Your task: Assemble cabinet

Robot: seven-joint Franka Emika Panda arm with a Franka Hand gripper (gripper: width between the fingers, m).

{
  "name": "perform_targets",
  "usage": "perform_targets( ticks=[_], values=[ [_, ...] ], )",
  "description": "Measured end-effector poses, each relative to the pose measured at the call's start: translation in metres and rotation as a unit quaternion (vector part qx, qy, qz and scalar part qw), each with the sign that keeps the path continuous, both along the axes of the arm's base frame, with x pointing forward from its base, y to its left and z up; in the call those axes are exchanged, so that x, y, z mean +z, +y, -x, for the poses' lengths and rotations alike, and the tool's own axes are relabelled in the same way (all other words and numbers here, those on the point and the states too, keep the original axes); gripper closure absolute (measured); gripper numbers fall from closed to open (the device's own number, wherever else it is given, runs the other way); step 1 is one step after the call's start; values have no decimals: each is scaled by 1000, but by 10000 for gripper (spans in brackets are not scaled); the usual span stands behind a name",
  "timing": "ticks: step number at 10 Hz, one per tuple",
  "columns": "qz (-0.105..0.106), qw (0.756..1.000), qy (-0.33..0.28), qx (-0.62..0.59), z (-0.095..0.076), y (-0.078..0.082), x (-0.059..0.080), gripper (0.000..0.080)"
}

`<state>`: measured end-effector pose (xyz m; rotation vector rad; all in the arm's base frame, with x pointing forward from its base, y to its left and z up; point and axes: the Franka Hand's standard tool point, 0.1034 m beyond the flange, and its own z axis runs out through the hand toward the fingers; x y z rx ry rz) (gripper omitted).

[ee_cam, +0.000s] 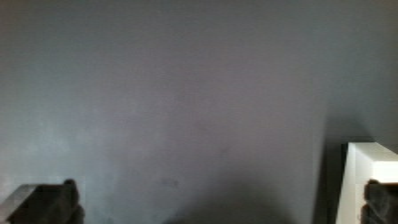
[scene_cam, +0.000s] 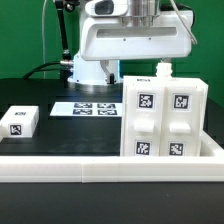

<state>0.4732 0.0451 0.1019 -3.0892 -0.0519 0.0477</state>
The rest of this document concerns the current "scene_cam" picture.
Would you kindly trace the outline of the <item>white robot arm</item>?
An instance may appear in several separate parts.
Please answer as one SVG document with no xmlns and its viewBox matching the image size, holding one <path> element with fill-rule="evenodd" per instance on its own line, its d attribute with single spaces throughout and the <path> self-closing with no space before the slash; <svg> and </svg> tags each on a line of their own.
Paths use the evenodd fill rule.
<svg viewBox="0 0 224 224">
<path fill-rule="evenodd" d="M 70 82 L 110 86 L 121 82 L 122 60 L 186 57 L 195 42 L 194 13 L 160 0 L 84 0 L 79 50 Z"/>
</svg>

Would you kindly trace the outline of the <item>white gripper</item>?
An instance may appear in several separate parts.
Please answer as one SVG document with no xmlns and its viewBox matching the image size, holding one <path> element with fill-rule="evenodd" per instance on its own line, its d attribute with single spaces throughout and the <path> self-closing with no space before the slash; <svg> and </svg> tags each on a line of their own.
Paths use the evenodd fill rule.
<svg viewBox="0 0 224 224">
<path fill-rule="evenodd" d="M 150 25 L 129 25 L 123 15 L 97 15 L 86 9 L 82 25 L 80 54 L 84 60 L 102 60 L 101 68 L 108 84 L 115 83 L 114 62 L 163 58 L 157 64 L 156 76 L 172 75 L 170 58 L 186 57 L 192 44 L 189 33 L 175 11 L 162 11 Z"/>
</svg>

